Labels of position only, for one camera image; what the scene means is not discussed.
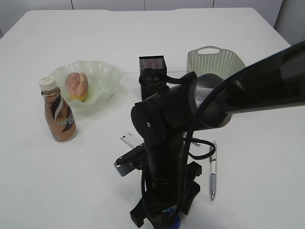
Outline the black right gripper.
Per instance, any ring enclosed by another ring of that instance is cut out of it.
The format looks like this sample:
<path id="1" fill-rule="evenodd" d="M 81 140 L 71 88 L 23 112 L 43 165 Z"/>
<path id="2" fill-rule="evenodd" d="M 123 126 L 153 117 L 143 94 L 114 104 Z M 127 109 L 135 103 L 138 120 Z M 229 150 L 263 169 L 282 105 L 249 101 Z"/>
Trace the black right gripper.
<path id="1" fill-rule="evenodd" d="M 186 183 L 183 203 L 179 212 L 188 215 L 194 198 L 200 192 L 200 185 L 194 180 L 202 174 L 202 167 L 196 162 L 191 162 L 186 167 Z M 130 211 L 133 223 L 141 227 L 144 219 L 148 219 L 155 229 L 168 229 L 174 224 L 174 218 L 171 218 L 171 212 L 167 208 L 178 207 L 177 198 L 174 191 L 170 188 L 162 188 L 161 191 L 153 191 L 146 188 L 145 173 L 141 177 L 142 198 Z"/>

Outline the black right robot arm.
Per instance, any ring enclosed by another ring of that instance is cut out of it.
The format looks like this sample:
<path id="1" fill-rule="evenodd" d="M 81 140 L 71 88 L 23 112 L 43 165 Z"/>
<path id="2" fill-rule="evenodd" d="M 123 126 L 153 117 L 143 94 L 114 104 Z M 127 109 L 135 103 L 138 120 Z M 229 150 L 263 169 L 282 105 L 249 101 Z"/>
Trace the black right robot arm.
<path id="1" fill-rule="evenodd" d="M 138 102 L 132 123 L 144 140 L 142 198 L 130 212 L 141 227 L 148 219 L 154 228 L 170 227 L 176 216 L 188 214 L 200 192 L 198 160 L 216 150 L 194 156 L 188 163 L 193 133 L 225 126 L 233 114 L 300 106 L 305 103 L 305 44 L 291 46 L 254 63 L 227 79 L 215 74 L 188 73 Z"/>

